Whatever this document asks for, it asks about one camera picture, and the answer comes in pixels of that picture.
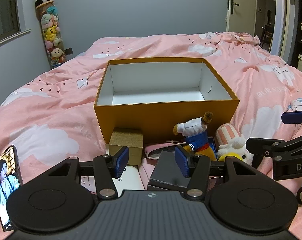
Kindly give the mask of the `black rectangular box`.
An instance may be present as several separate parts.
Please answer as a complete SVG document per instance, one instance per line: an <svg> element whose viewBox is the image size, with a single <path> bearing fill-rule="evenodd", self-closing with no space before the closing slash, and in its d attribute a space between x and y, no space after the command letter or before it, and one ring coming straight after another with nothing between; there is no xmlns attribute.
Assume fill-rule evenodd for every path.
<svg viewBox="0 0 302 240"><path fill-rule="evenodd" d="M147 190L186 191L189 178L184 178L173 152L162 151L148 181Z"/></svg>

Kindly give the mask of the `white glossy box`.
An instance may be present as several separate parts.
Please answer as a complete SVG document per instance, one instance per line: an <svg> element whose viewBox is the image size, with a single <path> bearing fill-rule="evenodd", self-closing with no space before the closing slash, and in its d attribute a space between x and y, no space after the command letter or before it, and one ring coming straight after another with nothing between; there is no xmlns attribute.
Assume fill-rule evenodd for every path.
<svg viewBox="0 0 302 240"><path fill-rule="evenodd" d="M135 166L126 166L119 178L113 178L118 196L121 196L124 190L144 190L139 171Z"/></svg>

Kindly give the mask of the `small gold cardboard box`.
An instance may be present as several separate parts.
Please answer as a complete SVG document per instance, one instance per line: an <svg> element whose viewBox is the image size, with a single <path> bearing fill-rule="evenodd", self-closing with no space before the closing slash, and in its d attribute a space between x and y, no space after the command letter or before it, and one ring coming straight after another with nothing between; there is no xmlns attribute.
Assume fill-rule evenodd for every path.
<svg viewBox="0 0 302 240"><path fill-rule="evenodd" d="M115 128L108 145L110 155L115 155L121 147L127 146L129 148L128 165L140 165L143 150L143 134L141 131Z"/></svg>

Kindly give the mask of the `brown sailor plush toy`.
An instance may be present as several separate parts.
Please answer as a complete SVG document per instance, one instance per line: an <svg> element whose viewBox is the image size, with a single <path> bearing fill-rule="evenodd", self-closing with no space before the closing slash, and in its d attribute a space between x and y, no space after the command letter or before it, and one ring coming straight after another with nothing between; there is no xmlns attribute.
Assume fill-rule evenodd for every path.
<svg viewBox="0 0 302 240"><path fill-rule="evenodd" d="M194 155L205 155L216 161L215 153L208 141L207 126L213 119L212 112L206 112L202 117L178 123L173 128L174 135L184 136L186 146L183 148Z"/></svg>

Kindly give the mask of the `white striped-hat plush toy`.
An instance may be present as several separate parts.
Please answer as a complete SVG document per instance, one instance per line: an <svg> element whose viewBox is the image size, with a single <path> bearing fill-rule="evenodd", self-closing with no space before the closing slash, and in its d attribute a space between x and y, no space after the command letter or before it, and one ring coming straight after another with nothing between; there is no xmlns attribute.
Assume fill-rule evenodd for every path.
<svg viewBox="0 0 302 240"><path fill-rule="evenodd" d="M246 149L247 139L232 124L221 125L216 130L215 137L219 145L216 154L218 161L224 161L225 157L232 155L252 165L254 155Z"/></svg>

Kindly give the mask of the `pink pencil case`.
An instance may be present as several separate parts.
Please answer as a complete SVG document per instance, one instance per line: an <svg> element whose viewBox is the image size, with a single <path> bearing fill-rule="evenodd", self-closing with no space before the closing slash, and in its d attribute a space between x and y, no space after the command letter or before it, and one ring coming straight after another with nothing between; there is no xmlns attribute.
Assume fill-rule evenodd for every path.
<svg viewBox="0 0 302 240"><path fill-rule="evenodd" d="M185 142L166 142L164 144L149 145L144 149L144 153L146 158L150 160L158 160L163 151L174 152L176 146L184 146L185 144Z"/></svg>

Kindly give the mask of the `yellow tape roll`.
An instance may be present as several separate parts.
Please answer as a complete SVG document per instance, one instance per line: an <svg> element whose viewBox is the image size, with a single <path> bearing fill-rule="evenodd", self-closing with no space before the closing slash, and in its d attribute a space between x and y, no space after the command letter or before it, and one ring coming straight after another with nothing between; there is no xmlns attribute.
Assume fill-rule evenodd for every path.
<svg viewBox="0 0 302 240"><path fill-rule="evenodd" d="M240 159L241 161L243 161L242 157L239 154L234 153L234 152L229 152L229 153L223 154L221 157L218 158L218 161L225 161L225 159L227 157L234 157L234 158L237 158L237 159Z"/></svg>

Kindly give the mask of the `orange cardboard storage box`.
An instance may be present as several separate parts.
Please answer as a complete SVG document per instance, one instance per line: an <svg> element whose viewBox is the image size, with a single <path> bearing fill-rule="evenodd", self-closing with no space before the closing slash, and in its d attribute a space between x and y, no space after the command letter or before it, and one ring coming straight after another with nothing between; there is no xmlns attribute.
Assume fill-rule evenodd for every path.
<svg viewBox="0 0 302 240"><path fill-rule="evenodd" d="M136 129L145 143L173 138L175 124L212 112L208 133L229 123L239 98L206 60L145 57L110 60L94 110L105 142L115 129Z"/></svg>

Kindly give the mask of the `pink cloud-print duvet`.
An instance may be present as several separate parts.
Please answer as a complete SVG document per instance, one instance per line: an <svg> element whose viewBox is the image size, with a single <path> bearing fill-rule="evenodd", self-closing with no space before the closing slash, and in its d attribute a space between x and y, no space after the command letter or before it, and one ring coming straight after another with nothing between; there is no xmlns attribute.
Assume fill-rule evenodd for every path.
<svg viewBox="0 0 302 240"><path fill-rule="evenodd" d="M87 161L105 152L94 101L110 60L140 57L206 59L240 103L225 135L289 141L302 124L283 124L283 112L302 111L302 72L261 48L247 33L105 37L83 55L12 92L0 106L0 154L17 149L24 182L71 155Z"/></svg>

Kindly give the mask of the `smartphone with photo screen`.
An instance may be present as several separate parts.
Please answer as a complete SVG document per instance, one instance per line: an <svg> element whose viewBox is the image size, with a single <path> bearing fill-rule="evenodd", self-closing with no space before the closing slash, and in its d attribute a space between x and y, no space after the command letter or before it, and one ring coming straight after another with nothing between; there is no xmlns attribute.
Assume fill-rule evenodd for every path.
<svg viewBox="0 0 302 240"><path fill-rule="evenodd" d="M22 185L22 177L14 145L10 145L0 154L0 223L3 231L13 229L6 203L10 194Z"/></svg>

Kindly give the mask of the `hanging plush toy organizer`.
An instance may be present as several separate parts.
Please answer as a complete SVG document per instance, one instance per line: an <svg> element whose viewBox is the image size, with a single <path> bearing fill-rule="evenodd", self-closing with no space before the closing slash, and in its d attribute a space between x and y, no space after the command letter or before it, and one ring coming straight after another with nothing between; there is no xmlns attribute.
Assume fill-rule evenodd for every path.
<svg viewBox="0 0 302 240"><path fill-rule="evenodd" d="M54 5L54 0L38 5L36 14L41 26L50 68L57 68L66 62L66 54L59 26L58 9Z"/></svg>

